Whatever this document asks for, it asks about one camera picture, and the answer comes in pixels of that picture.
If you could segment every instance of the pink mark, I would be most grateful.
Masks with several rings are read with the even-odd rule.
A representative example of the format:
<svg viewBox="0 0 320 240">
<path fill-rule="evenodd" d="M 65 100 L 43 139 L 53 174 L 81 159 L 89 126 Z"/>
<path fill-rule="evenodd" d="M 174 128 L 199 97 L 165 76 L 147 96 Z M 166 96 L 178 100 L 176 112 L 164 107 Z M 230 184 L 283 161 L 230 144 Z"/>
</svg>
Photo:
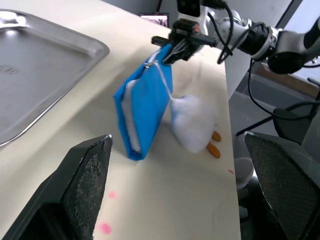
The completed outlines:
<svg viewBox="0 0 320 240">
<path fill-rule="evenodd" d="M 116 198 L 116 196 L 117 196 L 117 194 L 116 194 L 116 192 L 115 192 L 115 191 L 111 191 L 111 192 L 109 192 L 109 198 L 111 198 L 111 199 L 115 199 L 115 198 Z"/>
<path fill-rule="evenodd" d="M 104 234 L 110 234 L 112 232 L 112 228 L 109 224 L 103 223 L 99 227 L 100 231 L 103 232 Z"/>
</svg>

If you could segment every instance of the computer monitor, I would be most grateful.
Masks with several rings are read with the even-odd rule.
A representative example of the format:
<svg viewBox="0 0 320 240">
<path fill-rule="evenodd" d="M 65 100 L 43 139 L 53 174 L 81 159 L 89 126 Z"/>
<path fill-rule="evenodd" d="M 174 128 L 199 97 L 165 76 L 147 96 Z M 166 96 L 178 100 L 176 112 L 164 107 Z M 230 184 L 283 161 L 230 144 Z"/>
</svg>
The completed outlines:
<svg viewBox="0 0 320 240">
<path fill-rule="evenodd" d="M 152 23 L 169 28 L 169 13 L 166 12 L 141 12 L 140 17 Z"/>
</svg>

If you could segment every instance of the stainless steel tray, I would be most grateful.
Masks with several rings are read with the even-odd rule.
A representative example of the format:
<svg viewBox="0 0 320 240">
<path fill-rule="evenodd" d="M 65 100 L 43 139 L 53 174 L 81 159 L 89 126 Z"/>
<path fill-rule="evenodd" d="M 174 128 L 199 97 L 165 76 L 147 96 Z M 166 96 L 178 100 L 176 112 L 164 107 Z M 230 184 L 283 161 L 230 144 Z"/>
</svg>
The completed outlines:
<svg viewBox="0 0 320 240">
<path fill-rule="evenodd" d="M 108 53 L 96 39 L 0 9 L 0 148 L 25 133 Z"/>
</svg>

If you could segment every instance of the table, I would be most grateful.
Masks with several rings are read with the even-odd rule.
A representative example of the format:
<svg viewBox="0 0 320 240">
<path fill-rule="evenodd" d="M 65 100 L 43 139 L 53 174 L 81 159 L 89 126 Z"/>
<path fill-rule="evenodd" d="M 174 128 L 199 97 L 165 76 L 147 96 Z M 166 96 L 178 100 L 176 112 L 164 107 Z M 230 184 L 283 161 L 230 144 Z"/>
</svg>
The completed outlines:
<svg viewBox="0 0 320 240">
<path fill-rule="evenodd" d="M 145 160 L 127 159 L 117 127 L 113 94 L 158 47 L 154 35 L 169 29 L 147 22 L 98 0 L 11 0 L 4 9 L 36 15 L 104 42 L 110 54 L 22 137 L 0 152 L 0 238 L 39 184 L 74 145 L 112 134 L 105 197 L 94 239 L 113 240 L 239 240 L 239 208 L 224 65 L 220 53 L 204 47 L 190 61 L 173 65 L 174 96 L 195 94 L 216 112 L 216 145 L 221 158 L 207 151 L 190 154 L 162 124 Z M 115 198 L 108 197 L 114 191 Z"/>
</svg>

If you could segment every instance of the blue pouch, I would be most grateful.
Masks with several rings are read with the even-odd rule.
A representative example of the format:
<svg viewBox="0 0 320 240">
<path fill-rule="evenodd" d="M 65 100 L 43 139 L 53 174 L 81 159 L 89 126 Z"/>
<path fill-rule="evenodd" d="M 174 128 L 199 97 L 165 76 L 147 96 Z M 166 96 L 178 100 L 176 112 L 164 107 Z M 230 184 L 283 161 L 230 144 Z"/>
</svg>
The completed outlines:
<svg viewBox="0 0 320 240">
<path fill-rule="evenodd" d="M 172 69 L 170 65 L 162 64 L 162 60 L 170 50 L 171 45 L 162 47 L 155 57 L 165 77 L 167 86 L 172 93 Z M 133 150 L 126 119 L 122 108 L 126 85 L 137 80 L 131 88 L 131 112 L 140 151 Z M 155 65 L 146 68 L 142 64 L 115 93 L 114 101 L 118 115 L 118 127 L 121 132 L 127 155 L 132 160 L 142 160 L 146 157 L 158 130 L 161 119 L 169 102 L 167 89 Z"/>
</svg>

